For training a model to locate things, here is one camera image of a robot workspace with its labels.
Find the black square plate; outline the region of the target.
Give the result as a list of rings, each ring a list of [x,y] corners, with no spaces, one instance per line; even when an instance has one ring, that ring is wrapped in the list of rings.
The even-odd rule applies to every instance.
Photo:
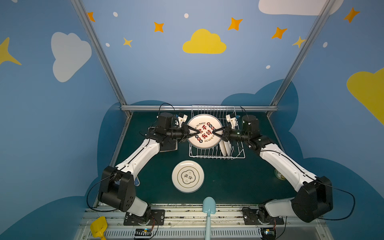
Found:
[[[160,153],[164,153],[164,152],[172,152],[172,151],[176,151],[178,149],[178,141],[177,140],[164,140],[161,144],[160,144]]]

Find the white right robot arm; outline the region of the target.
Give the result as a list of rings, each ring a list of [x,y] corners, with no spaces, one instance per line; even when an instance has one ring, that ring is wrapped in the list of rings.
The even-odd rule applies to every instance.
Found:
[[[255,116],[244,116],[242,125],[241,130],[226,126],[213,130],[213,134],[225,142],[246,143],[282,174],[297,192],[293,198],[271,200],[259,205],[257,218],[261,224],[269,224],[277,217],[297,217],[310,223],[333,209],[332,183],[328,178],[319,178],[301,167],[269,137],[261,135],[259,120]]]

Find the white round plate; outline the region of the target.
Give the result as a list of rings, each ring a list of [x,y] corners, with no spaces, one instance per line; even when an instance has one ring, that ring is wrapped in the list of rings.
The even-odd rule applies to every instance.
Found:
[[[205,179],[203,168],[194,161],[182,161],[175,166],[172,172],[174,187],[182,193],[198,191]]]
[[[221,140],[221,141],[219,142],[219,145],[220,145],[220,149],[221,149],[222,155],[223,155],[224,157],[226,157],[226,156],[228,155],[228,154],[227,154],[227,148],[226,148],[226,142],[223,141],[223,140]]]
[[[197,130],[199,133],[188,139],[188,142],[198,149],[210,149],[215,147],[221,141],[221,138],[213,134],[214,130],[223,127],[221,122],[214,116],[200,114],[194,116],[188,126]]]
[[[224,149],[225,149],[225,154],[224,156],[229,156],[231,157],[232,156],[232,144],[231,142],[227,141],[227,142],[224,142]]]

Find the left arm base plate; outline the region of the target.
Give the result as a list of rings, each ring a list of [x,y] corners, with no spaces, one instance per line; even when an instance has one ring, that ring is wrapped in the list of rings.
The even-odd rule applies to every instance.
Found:
[[[163,226],[165,219],[165,210],[148,209],[143,216],[137,216],[132,213],[126,213],[124,226]]]

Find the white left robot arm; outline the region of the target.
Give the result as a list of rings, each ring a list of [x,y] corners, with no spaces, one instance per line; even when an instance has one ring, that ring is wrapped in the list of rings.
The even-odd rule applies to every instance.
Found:
[[[150,204],[137,197],[135,179],[155,155],[176,151],[179,142],[199,134],[187,121],[188,116],[182,113],[160,113],[142,144],[123,162],[103,170],[98,201],[121,212],[148,217]]]

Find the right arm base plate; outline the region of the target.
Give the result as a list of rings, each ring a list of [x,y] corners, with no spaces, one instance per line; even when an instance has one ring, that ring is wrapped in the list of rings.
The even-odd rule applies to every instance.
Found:
[[[282,217],[270,217],[266,211],[259,209],[242,208],[245,225],[284,225]]]

